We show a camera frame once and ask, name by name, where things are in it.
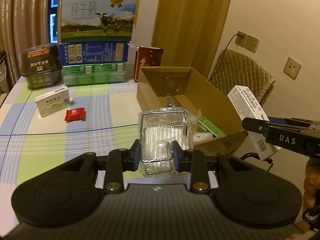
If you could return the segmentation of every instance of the red snack packet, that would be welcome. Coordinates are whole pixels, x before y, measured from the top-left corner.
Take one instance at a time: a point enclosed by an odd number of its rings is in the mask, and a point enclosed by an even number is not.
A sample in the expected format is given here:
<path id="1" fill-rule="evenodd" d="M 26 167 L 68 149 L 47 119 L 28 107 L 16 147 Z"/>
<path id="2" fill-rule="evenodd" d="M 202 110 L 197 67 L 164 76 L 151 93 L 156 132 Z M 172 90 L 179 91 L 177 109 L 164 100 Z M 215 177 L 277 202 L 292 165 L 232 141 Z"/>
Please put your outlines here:
<path id="1" fill-rule="evenodd" d="M 80 107 L 76 109 L 67 110 L 67 114 L 64 120 L 66 122 L 72 122 L 72 121 L 80 120 L 84 118 L 84 116 L 85 116 L 84 108 Z"/>

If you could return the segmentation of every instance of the black plastic container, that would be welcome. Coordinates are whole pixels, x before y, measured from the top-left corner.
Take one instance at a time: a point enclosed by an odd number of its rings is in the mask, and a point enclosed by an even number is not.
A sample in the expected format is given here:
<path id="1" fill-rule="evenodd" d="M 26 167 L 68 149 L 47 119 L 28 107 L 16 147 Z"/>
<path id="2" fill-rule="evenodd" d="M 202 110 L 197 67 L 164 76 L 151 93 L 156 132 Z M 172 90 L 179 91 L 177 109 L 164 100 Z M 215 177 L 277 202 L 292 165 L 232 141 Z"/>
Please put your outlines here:
<path id="1" fill-rule="evenodd" d="M 59 50 L 55 43 L 26 49 L 20 72 L 31 89 L 53 86 L 61 80 Z"/>
<path id="2" fill-rule="evenodd" d="M 49 43 L 32 47 L 22 53 L 20 72 L 23 77 L 52 69 L 61 70 L 57 44 Z"/>
<path id="3" fill-rule="evenodd" d="M 30 89 L 54 86 L 61 81 L 61 70 L 52 69 L 30 74 L 26 80 Z"/>

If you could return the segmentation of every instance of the chair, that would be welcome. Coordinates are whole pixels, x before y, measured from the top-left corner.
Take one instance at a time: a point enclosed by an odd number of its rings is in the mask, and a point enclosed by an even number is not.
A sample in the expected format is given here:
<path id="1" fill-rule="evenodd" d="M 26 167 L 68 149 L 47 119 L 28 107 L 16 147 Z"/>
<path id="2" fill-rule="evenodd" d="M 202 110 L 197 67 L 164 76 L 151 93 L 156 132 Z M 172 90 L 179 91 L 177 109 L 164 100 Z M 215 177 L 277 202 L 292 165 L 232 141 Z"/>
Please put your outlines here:
<path id="1" fill-rule="evenodd" d="M 0 95 L 0 108 L 1 108 L 1 106 L 2 106 L 2 104 L 3 104 L 3 102 L 4 102 L 6 97 L 7 97 L 7 94 Z"/>
<path id="2" fill-rule="evenodd" d="M 215 62 L 210 76 L 218 70 L 223 51 Z M 224 95 L 227 95 L 236 85 L 247 86 L 258 102 L 263 105 L 268 95 L 267 91 L 275 80 L 253 59 L 231 49 L 226 49 L 222 66 L 210 82 Z"/>
<path id="3" fill-rule="evenodd" d="M 0 95 L 9 93 L 7 79 L 7 56 L 5 51 L 0 51 Z"/>

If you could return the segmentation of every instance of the blue box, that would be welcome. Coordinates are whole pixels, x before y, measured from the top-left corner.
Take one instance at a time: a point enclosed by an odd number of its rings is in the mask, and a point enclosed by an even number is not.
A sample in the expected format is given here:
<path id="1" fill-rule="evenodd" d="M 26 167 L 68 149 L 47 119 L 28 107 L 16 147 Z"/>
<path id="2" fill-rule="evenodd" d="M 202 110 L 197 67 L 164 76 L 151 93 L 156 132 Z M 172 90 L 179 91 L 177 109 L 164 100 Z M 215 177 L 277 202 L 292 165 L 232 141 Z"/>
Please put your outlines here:
<path id="1" fill-rule="evenodd" d="M 79 65 L 128 61 L 128 41 L 73 42 L 59 45 L 60 63 Z"/>

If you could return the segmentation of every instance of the black cable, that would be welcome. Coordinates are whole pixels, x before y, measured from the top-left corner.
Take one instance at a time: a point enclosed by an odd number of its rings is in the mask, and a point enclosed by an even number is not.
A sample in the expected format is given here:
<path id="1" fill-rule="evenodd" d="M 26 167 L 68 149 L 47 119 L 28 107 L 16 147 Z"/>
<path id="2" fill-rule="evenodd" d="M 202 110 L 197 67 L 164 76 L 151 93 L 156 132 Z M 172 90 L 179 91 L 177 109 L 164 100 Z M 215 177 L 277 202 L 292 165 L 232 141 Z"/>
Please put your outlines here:
<path id="1" fill-rule="evenodd" d="M 253 157 L 253 158 L 261 161 L 258 153 L 246 153 L 246 154 L 242 155 L 240 159 L 245 160 L 246 158 L 249 158 L 249 157 Z M 270 171 L 271 168 L 273 167 L 273 160 L 271 158 L 266 158 L 265 160 L 263 160 L 263 162 L 267 162 L 268 164 L 270 164 L 269 168 L 267 169 L 267 171 Z"/>
<path id="2" fill-rule="evenodd" d="M 211 78 L 209 79 L 209 82 L 211 82 L 212 78 L 213 78 L 213 77 L 218 73 L 218 71 L 220 70 L 220 68 L 221 68 L 221 66 L 222 66 L 222 63 L 223 63 L 224 54 L 226 53 L 226 50 L 227 50 L 229 44 L 231 43 L 231 41 L 233 40 L 233 38 L 236 37 L 236 36 L 239 36 L 239 37 L 244 38 L 244 35 L 243 35 L 243 34 L 240 34 L 240 33 L 237 33 L 237 34 L 233 35 L 233 37 L 231 38 L 231 40 L 228 42 L 226 48 L 224 49 L 220 66 L 218 67 L 217 71 L 211 76 Z"/>

